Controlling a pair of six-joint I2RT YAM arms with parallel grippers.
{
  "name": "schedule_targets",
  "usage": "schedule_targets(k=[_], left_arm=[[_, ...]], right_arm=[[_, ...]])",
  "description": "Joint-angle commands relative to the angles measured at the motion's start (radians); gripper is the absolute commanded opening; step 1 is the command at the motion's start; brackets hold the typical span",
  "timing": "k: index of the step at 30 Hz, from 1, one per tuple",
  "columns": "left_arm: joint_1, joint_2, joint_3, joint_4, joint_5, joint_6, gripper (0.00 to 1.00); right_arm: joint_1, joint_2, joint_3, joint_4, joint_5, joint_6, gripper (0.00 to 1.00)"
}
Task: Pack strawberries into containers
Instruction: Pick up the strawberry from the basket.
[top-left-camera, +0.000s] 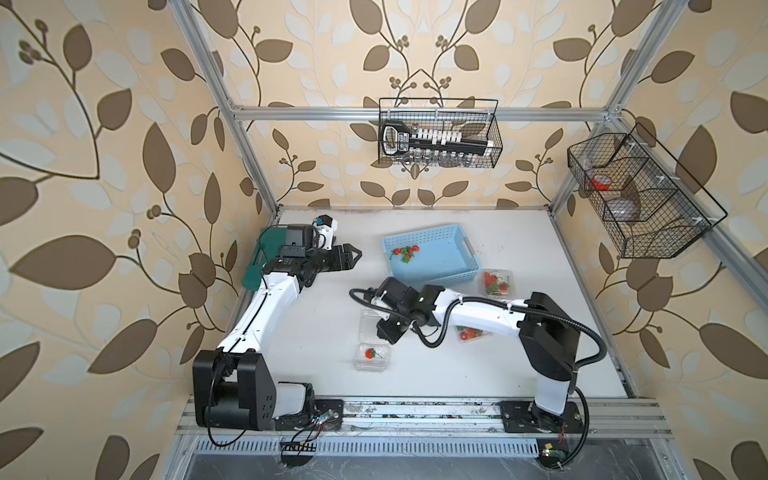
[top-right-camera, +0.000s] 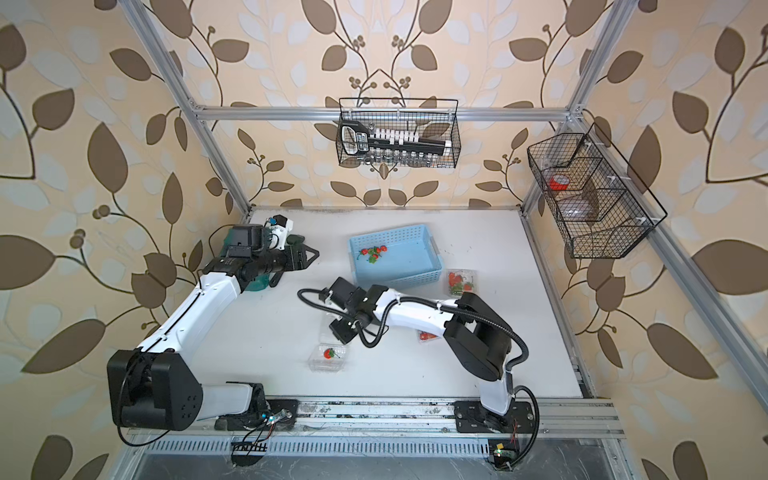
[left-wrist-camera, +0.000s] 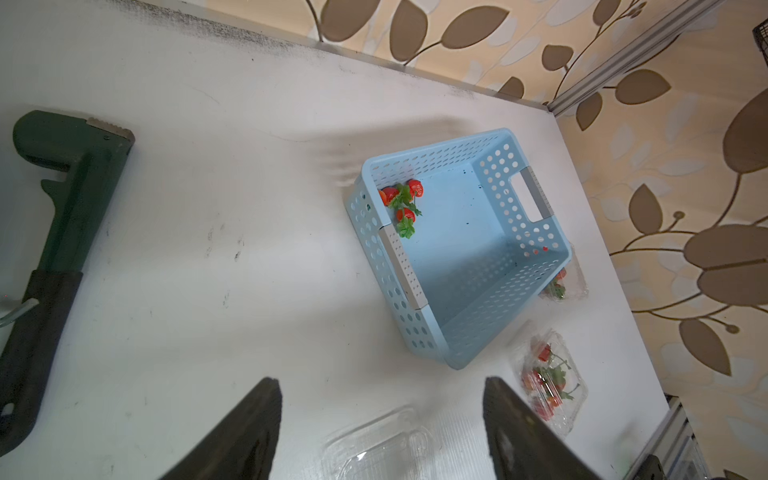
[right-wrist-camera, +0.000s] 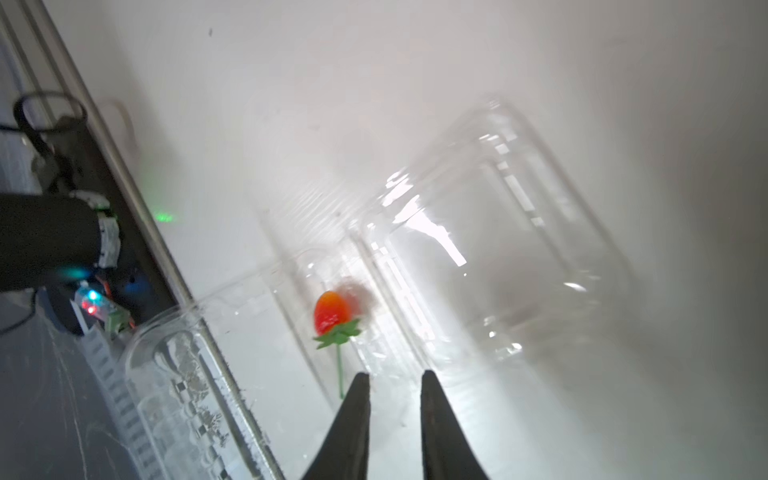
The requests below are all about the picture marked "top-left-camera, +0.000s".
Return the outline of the strawberry cluster with green leaves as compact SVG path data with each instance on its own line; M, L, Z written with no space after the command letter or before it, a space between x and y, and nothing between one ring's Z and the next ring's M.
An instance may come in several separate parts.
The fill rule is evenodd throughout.
M397 259L401 263L408 264L413 260L414 255L419 251L420 247L418 245L395 248L390 254L390 259Z

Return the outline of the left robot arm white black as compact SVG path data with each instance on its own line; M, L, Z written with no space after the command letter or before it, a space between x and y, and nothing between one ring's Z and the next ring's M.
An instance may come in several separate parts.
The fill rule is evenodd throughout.
M193 361L195 418L213 446L224 449L249 431L279 427L307 431L312 441L339 419L339 407L318 409L311 384L275 381L265 352L281 318L318 274L351 270L361 258L349 243L299 257L256 250L260 279L251 303L219 345Z

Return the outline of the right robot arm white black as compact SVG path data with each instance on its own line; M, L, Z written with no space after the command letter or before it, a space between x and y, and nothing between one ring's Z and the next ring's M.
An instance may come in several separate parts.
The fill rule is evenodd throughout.
M534 400L513 421L542 432L566 431L576 422L567 417L581 368L602 360L605 345L585 325L571 319L546 294L502 302L464 296L437 285L417 291L389 277L362 293L362 304L380 314L377 336L394 345L412 331L431 349L439 347L452 326L509 336L522 346L537 372Z

